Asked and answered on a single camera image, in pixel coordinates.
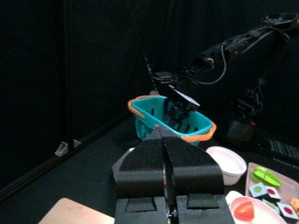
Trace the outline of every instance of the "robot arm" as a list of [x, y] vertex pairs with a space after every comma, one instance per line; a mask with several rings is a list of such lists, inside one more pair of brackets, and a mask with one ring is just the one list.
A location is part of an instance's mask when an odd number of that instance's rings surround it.
[[[290, 41], [290, 32], [299, 32], [299, 15], [297, 13], [270, 14], [262, 18], [261, 25], [245, 34], [226, 39], [221, 44], [215, 45], [202, 52], [191, 63], [191, 68], [183, 71], [182, 74], [171, 73], [151, 73], [152, 78], [162, 84], [178, 84], [183, 80], [188, 80], [195, 84], [214, 84], [223, 77], [227, 70], [227, 63], [243, 55], [249, 49], [271, 33], [277, 34], [282, 45], [278, 51]], [[211, 71], [218, 65], [223, 65], [223, 74], [212, 82], [202, 82], [198, 79], [198, 74], [204, 74]]]
[[[261, 25], [245, 34], [226, 39], [221, 44], [200, 52], [195, 57], [191, 67], [182, 74], [167, 72], [154, 73], [152, 78], [160, 84], [179, 85], [182, 81], [188, 81], [195, 85], [210, 85], [219, 82], [227, 72], [227, 64], [242, 56], [255, 44], [270, 34], [277, 35], [274, 58], [270, 62], [266, 73], [258, 78], [257, 85], [247, 89], [243, 98], [234, 101], [234, 119], [253, 123], [251, 117], [263, 109], [262, 87], [267, 84], [267, 79], [274, 72], [277, 62], [283, 56], [286, 45], [291, 36], [299, 32], [299, 15], [297, 13], [270, 14], [261, 20]], [[223, 66], [219, 78], [211, 82], [200, 80], [200, 75], [210, 72], [215, 67]]]

